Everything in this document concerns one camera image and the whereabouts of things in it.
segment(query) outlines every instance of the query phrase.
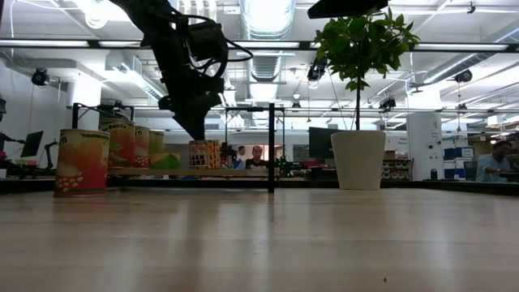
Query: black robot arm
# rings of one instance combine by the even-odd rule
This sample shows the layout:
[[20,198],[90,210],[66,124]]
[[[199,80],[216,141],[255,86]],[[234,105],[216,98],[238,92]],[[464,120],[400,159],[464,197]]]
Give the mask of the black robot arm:
[[[161,70],[161,82],[168,96],[159,101],[162,110],[175,113],[174,119],[195,140],[204,139],[204,119],[208,111],[221,103],[222,78],[227,62],[241,62],[252,53],[227,40],[221,25],[200,15],[183,15],[168,0],[110,0],[120,6],[139,28],[144,38],[141,47],[151,48]],[[189,24],[189,18],[203,19]],[[249,53],[248,58],[229,60],[229,42]],[[193,61],[207,62],[197,67]],[[220,64],[213,76],[206,74],[211,65]]]

